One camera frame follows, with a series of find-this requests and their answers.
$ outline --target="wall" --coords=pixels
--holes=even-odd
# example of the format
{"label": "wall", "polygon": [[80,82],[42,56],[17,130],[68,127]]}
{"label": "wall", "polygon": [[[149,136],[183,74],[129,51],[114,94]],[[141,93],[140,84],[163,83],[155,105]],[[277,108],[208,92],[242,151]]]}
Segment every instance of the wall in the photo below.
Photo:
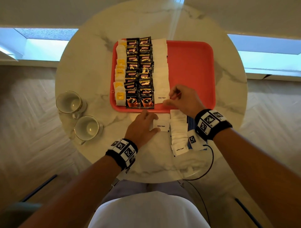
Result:
{"label": "wall", "polygon": [[[125,0],[1,0],[0,26],[77,28]],[[301,39],[300,0],[185,0],[230,33]]]}

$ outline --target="round marble table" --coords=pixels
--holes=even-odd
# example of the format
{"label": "round marble table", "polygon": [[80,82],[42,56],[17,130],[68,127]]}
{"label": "round marble table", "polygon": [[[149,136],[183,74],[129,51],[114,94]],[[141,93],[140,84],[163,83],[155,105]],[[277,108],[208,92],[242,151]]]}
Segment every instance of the round marble table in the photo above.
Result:
{"label": "round marble table", "polygon": [[[55,96],[72,90],[88,103],[85,115],[103,124],[100,137],[79,145],[74,141],[72,116],[60,113],[63,128],[77,149],[92,163],[108,146],[123,138],[132,122],[129,113],[113,110],[109,101],[112,50],[120,38],[203,41],[211,45],[215,60],[216,109],[238,129],[247,104],[247,79],[240,56],[227,34],[210,18],[174,1],[128,1],[112,6],[88,20],[68,43],[59,63]],[[128,172],[118,177],[144,183],[179,180],[205,172],[211,152],[192,151],[174,157],[168,132],[159,132],[137,154]],[[221,157],[212,141],[215,159]]]}

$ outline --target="herringbone floor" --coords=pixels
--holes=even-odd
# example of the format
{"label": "herringbone floor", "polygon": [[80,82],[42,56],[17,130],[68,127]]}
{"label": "herringbone floor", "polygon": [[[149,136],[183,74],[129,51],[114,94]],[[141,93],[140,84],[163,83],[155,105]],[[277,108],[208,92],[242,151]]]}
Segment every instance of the herringbone floor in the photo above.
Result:
{"label": "herringbone floor", "polygon": [[[59,174],[30,199],[45,203],[90,165],[61,127],[54,98],[55,70],[0,66],[0,210]],[[301,83],[249,80],[248,87],[240,132],[301,175]],[[223,158],[215,161],[208,175],[192,183],[206,203],[212,227],[255,227],[234,196],[263,227],[271,227]],[[185,187],[207,218],[195,190]]]}

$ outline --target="white shirt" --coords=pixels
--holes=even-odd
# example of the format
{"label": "white shirt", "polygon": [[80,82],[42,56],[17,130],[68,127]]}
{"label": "white shirt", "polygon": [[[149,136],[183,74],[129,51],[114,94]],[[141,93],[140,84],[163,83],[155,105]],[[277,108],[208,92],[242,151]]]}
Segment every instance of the white shirt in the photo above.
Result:
{"label": "white shirt", "polygon": [[104,203],[88,228],[103,227],[210,228],[189,200],[162,192],[140,193]]}

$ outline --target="forearm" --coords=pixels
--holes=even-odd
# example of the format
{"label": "forearm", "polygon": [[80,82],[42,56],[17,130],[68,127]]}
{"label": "forearm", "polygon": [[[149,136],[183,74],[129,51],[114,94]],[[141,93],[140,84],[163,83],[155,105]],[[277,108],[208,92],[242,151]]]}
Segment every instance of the forearm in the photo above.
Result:
{"label": "forearm", "polygon": [[273,225],[297,227],[301,179],[231,128],[219,132],[213,141]]}
{"label": "forearm", "polygon": [[113,158],[102,157],[20,227],[82,228],[120,172]]}

